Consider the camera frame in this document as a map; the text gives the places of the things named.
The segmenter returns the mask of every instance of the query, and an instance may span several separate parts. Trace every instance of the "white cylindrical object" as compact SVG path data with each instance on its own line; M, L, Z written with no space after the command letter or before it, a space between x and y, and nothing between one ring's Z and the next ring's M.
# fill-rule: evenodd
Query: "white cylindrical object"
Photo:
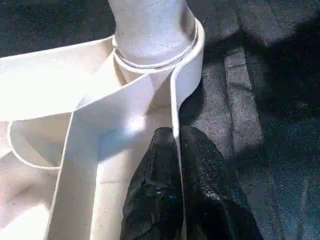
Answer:
M109 0L116 49L127 64L173 63L195 42L195 18L185 0Z

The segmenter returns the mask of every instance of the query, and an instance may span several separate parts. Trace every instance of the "white cardboard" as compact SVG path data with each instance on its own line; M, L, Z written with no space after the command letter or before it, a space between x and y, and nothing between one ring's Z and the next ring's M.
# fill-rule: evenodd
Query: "white cardboard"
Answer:
M179 145L179 107L201 78L205 39L201 24L196 23L194 49L174 66L175 70L171 67L143 73L128 84L120 80L115 90L95 95L104 83L97 81L92 91L82 95L64 131L66 140L46 239L119 239L128 184L155 129L173 128ZM103 56L100 67L108 58ZM114 69L113 79L121 76L116 68L105 68Z
M111 36L0 58L0 121L74 111L112 51Z

